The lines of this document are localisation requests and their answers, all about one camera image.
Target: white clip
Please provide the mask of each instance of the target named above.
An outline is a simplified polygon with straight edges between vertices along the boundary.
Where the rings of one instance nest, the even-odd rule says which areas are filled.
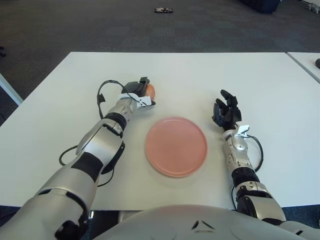
[[[136,108],[141,108],[141,107],[146,107],[146,106],[151,106],[152,102],[151,102],[151,97],[150,96],[142,96],[142,97],[138,97],[138,95],[136,95],[135,93],[122,93],[119,96],[119,100],[120,99],[124,99],[124,98],[130,98],[132,97],[135,101],[136,101]]]
[[[242,121],[237,121],[235,123],[236,134],[234,136],[241,136],[243,138],[247,137],[247,132],[249,131],[249,125],[244,124]]]

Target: round plate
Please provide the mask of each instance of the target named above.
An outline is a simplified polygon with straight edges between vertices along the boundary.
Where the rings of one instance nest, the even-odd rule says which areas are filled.
[[[152,166],[170,177],[185,177],[198,170],[207,156],[201,129],[183,117],[157,122],[148,132],[145,153]]]

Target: small black object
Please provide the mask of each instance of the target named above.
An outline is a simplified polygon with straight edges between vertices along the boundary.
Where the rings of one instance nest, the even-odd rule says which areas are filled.
[[[266,217],[264,219],[262,219],[262,221],[268,223],[268,224],[272,224],[272,225],[275,225],[275,226],[279,226],[280,224],[283,223],[283,221],[279,220],[279,219],[275,219],[275,218],[269,218],[269,217]]]
[[[240,0],[254,10],[263,14],[272,14],[278,7],[280,0]]]
[[[191,230],[192,230],[192,229],[195,229],[196,227],[198,227],[198,225],[199,225],[199,221],[197,220],[197,221],[194,223],[194,225],[193,225],[193,227],[191,228]]]
[[[315,65],[318,69],[320,69],[320,58],[315,61]]]
[[[54,234],[58,240],[79,240],[80,229],[73,221],[65,221],[62,226],[62,230],[57,230]]]
[[[107,113],[107,115],[105,115],[104,119],[111,119],[115,122],[117,122],[120,127],[122,128],[122,131],[125,130],[126,126],[127,126],[127,120],[125,119],[124,116],[122,116],[120,113],[118,112],[109,112]],[[115,135],[119,135],[116,131],[112,130],[112,128],[109,129],[111,132],[113,132]]]
[[[168,7],[158,7],[154,9],[155,13],[164,13],[164,14],[172,14],[174,10]]]
[[[102,93],[100,95],[98,95],[98,102],[99,103],[104,103],[106,101],[105,97],[102,95]]]
[[[241,214],[248,215],[250,217],[257,218],[257,212],[255,206],[250,198],[244,196],[238,200],[236,211]]]
[[[233,170],[232,174],[233,185],[236,188],[239,184],[244,182],[257,182],[260,183],[260,180],[256,174],[256,172],[250,167],[238,167]]]
[[[0,57],[4,58],[5,56],[7,56],[7,54],[0,51]]]
[[[297,233],[296,233],[296,235],[300,235],[300,234],[302,234],[304,231],[302,231],[302,230],[300,230],[300,231],[298,231]]]
[[[124,86],[124,89],[122,89],[121,93],[125,94],[126,91],[128,91],[129,93],[136,94],[140,98],[144,97],[146,95],[146,89],[149,82],[150,80],[146,76],[141,77],[139,82],[137,81],[128,82]]]

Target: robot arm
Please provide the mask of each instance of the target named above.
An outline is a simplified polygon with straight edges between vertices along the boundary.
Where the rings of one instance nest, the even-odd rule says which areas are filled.
[[[225,90],[214,104],[213,121],[223,127],[223,151],[226,165],[232,177],[236,192],[237,211],[259,220],[279,225],[286,217],[277,201],[263,185],[248,157],[248,145],[245,141],[249,125],[241,122],[241,112],[237,107],[237,98]]]
[[[69,240],[86,232],[99,176],[110,172],[123,153],[127,123],[137,108],[154,105],[144,96],[148,83],[147,78],[129,83],[133,92],[120,95],[116,105],[80,141],[75,159],[60,168],[0,228],[0,239]]]

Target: white table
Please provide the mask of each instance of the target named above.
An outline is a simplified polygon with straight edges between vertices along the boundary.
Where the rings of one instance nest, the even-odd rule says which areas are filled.
[[[287,54],[320,83],[320,69],[315,64],[316,60],[320,59],[320,53],[288,52]]]
[[[99,120],[96,94],[103,81],[125,84],[143,76],[155,86],[156,106],[141,109],[128,124],[114,178],[98,189],[92,209],[232,208],[223,130],[211,120],[221,89],[237,96],[243,121],[260,139],[265,157],[257,175],[279,204],[320,203],[320,85],[285,53],[72,52],[0,127],[0,205],[23,205],[60,168],[61,152]],[[120,91],[114,84],[102,90],[105,113]],[[150,127],[171,116],[196,123],[208,143],[203,166],[184,178],[160,174],[144,152]],[[249,156],[256,166],[253,142]]]

